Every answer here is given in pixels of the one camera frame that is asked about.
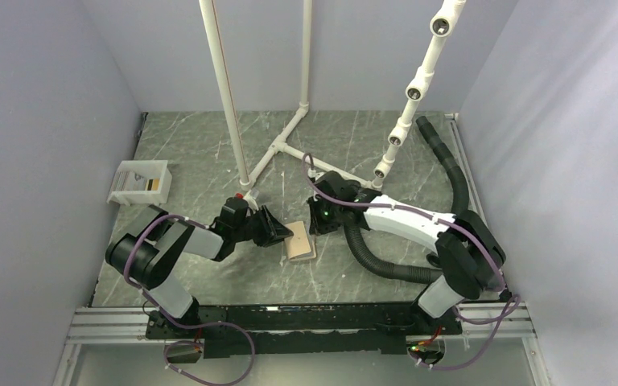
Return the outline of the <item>tan leather card holder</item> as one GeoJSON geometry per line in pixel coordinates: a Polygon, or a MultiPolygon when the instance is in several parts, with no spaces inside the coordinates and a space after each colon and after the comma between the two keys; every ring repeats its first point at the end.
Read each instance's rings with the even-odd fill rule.
{"type": "Polygon", "coordinates": [[[315,237],[303,221],[285,224],[293,233],[282,242],[280,265],[313,260],[317,257],[315,237]]]}

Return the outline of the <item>white card tray box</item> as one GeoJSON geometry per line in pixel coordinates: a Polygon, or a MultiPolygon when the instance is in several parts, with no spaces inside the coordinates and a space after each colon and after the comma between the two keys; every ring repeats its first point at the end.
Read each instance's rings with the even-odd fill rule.
{"type": "Polygon", "coordinates": [[[167,160],[128,160],[118,166],[107,196],[107,203],[165,204],[172,175],[167,160]]]}

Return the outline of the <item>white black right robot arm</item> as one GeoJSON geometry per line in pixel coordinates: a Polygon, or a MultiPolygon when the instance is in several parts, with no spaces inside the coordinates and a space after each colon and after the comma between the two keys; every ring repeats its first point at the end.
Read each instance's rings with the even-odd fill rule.
{"type": "Polygon", "coordinates": [[[501,275],[505,253],[476,212],[439,213],[413,207],[360,188],[335,171],[308,182],[314,191],[308,200],[313,233],[342,228],[350,252],[370,273],[426,285],[411,312],[416,331],[430,334],[453,306],[505,287],[501,275]],[[365,243],[364,230],[386,232],[428,248],[439,259],[439,268],[381,259],[365,243]]]}

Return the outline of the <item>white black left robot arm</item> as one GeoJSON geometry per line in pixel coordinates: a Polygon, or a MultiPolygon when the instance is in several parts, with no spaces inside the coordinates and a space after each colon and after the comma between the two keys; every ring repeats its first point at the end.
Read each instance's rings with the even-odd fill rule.
{"type": "Polygon", "coordinates": [[[174,274],[183,253],[221,262],[241,242],[267,248],[294,235],[269,209],[253,209],[241,196],[229,197],[209,224],[150,205],[110,243],[105,262],[125,282],[168,314],[167,327],[180,338],[197,331],[200,304],[174,274]]]}

